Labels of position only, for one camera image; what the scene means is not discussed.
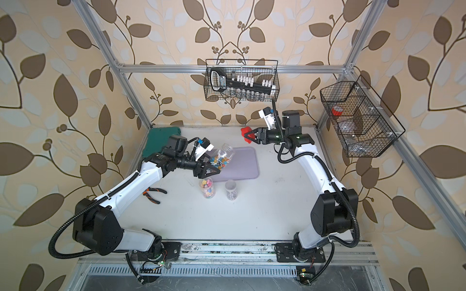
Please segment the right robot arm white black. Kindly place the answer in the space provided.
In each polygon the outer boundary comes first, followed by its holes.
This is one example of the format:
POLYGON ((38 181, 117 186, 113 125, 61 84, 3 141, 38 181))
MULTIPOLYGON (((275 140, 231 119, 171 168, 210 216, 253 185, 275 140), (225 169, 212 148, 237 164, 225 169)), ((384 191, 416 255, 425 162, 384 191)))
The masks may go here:
POLYGON ((241 134, 256 144, 279 145, 279 163, 298 161, 316 192, 312 199, 311 223, 297 232, 291 243, 294 260, 307 262, 318 254, 319 249, 334 242, 348 248, 359 244, 358 195, 331 173, 309 134, 303 133, 300 127, 285 130, 245 127, 241 134))

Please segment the red jar lid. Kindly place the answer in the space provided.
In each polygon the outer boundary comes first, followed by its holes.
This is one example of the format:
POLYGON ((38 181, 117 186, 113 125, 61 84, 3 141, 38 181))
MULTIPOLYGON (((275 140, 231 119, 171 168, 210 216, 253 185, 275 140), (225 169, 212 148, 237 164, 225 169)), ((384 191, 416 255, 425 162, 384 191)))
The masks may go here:
POLYGON ((241 128, 241 135, 248 144, 256 140, 256 134, 249 126, 241 128))

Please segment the clear candy jar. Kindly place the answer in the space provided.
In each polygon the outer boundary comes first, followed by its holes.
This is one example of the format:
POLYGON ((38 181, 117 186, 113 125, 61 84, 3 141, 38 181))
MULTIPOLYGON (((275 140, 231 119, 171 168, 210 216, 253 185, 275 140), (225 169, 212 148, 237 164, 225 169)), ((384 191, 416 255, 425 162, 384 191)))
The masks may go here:
POLYGON ((209 163, 216 169, 222 170, 229 164, 234 155, 235 150, 233 147, 227 143, 224 143, 222 147, 216 151, 214 156, 210 158, 209 163))

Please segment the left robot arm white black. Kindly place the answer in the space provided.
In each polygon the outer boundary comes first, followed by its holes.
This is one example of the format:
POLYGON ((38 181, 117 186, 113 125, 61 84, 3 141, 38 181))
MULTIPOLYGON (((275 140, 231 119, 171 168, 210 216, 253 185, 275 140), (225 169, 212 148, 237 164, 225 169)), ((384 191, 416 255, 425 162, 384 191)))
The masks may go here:
POLYGON ((210 164, 207 152, 213 145, 197 145, 191 153, 164 147, 140 164, 140 168, 120 184, 94 200, 81 200, 75 207, 75 214, 68 219, 51 237, 48 251, 57 259, 72 259, 97 253, 101 256, 114 252, 137 251, 150 260, 162 254, 161 236, 148 229, 125 230, 119 218, 123 212, 145 191, 175 169, 192 170, 195 177, 205 179, 220 173, 210 164), (73 227, 73 238, 87 247, 78 253, 61 253, 56 243, 63 232, 73 227))

